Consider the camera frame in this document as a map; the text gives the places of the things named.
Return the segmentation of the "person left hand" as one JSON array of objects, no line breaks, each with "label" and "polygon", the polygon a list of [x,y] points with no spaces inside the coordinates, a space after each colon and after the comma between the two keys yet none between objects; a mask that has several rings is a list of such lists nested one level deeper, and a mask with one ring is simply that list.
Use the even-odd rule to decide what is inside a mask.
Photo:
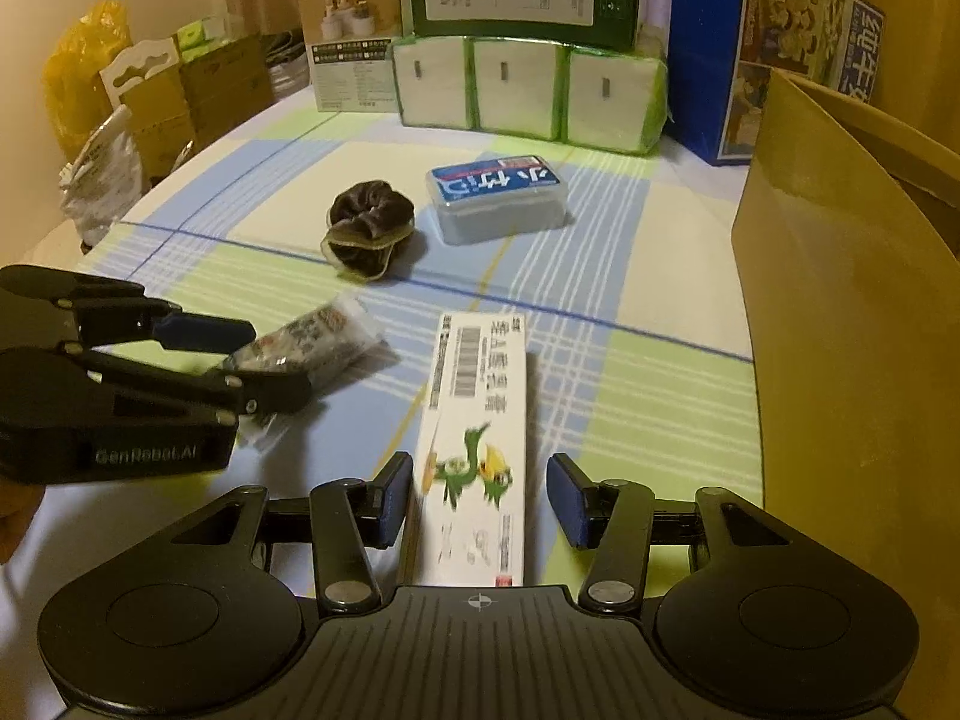
[{"label": "person left hand", "polygon": [[43,504],[46,488],[0,478],[0,564],[7,564],[20,548],[29,525]]}]

